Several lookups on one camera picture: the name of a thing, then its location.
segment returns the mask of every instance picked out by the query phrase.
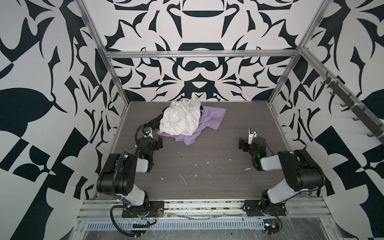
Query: black and white patterned wall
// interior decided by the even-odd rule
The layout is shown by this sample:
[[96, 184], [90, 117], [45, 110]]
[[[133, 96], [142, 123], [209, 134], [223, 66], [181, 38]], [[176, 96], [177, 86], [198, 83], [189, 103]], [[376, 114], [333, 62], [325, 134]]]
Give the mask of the black and white patterned wall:
[[[384, 119], [384, 2], [335, 0], [309, 49]], [[293, 149], [305, 148], [328, 182], [320, 191], [349, 237], [384, 237], [384, 146], [301, 58], [273, 106]]]
[[289, 57], [113, 59], [131, 101], [268, 100]]
[[86, 0], [107, 50], [290, 49], [321, 1]]
[[0, 2], [1, 239], [66, 239], [124, 103], [73, 0]]
[[[86, 0], [108, 51], [295, 49], [321, 1]], [[268, 100], [288, 57], [115, 59], [131, 101]]]

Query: metal hook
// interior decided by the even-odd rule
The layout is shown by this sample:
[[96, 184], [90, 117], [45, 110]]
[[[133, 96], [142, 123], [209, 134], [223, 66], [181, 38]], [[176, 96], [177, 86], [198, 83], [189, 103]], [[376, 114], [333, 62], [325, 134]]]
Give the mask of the metal hook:
[[326, 75], [326, 77], [327, 77], [327, 79], [325, 79], [325, 81], [324, 82], [322, 82], [321, 83], [321, 85], [325, 85], [326, 84], [326, 81], [330, 81], [331, 82], [331, 78], [330, 77], [328, 77], [328, 72], [327, 72], [327, 75]]

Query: lavender fabric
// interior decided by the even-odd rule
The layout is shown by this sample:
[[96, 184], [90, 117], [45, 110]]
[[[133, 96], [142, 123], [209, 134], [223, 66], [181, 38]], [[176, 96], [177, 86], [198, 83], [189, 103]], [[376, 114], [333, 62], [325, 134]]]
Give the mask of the lavender fabric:
[[201, 114], [199, 126], [197, 127], [196, 131], [192, 134], [192, 136], [186, 136], [186, 135], [169, 135], [168, 133], [157, 131], [157, 134], [159, 136], [164, 137], [173, 137], [175, 138], [176, 142], [183, 141], [185, 145], [189, 146], [196, 138], [200, 135], [201, 131], [203, 131], [206, 127], [210, 127], [212, 129], [217, 130], [220, 126], [221, 120], [223, 120], [223, 117], [225, 115], [225, 108], [214, 108], [214, 107], [208, 107], [203, 106], [203, 113]]

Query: crumpled clothing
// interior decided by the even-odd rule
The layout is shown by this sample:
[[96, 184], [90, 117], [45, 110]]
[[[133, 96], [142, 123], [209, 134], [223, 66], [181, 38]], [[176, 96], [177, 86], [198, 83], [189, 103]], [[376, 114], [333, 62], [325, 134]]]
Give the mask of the crumpled clothing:
[[199, 126], [200, 106], [196, 98], [172, 101], [160, 120], [159, 132], [191, 136]]
[[176, 142], [183, 141], [185, 145], [189, 146], [196, 138], [200, 135], [201, 131], [203, 131], [206, 127], [210, 127], [214, 130], [217, 130], [221, 124], [221, 121], [224, 118], [226, 109], [225, 108], [214, 108], [214, 107], [208, 107], [203, 106], [203, 113], [201, 115], [199, 126], [197, 127], [196, 131], [191, 136], [186, 135], [171, 135], [168, 133], [160, 133], [160, 131], [157, 132], [159, 136], [164, 137], [173, 137]]

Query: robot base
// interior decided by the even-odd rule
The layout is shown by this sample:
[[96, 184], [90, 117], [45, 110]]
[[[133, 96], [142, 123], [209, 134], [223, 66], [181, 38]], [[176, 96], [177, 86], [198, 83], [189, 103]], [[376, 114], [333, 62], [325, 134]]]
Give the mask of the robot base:
[[[153, 213], [149, 211], [149, 208], [155, 209]], [[122, 218], [134, 218], [137, 216], [141, 216], [144, 213], [148, 212], [147, 218], [156, 217], [156, 214], [161, 211], [161, 213], [164, 213], [164, 202], [162, 201], [149, 201], [149, 197], [147, 192], [145, 192], [145, 198], [144, 203], [140, 206], [131, 206], [124, 208], [121, 217]]]
[[273, 215], [278, 213], [279, 216], [285, 216], [286, 213], [285, 203], [262, 207], [260, 205], [260, 200], [245, 200], [244, 205], [246, 206], [245, 212], [248, 217], [265, 216], [265, 214], [262, 213], [262, 209], [263, 212], [271, 213]]

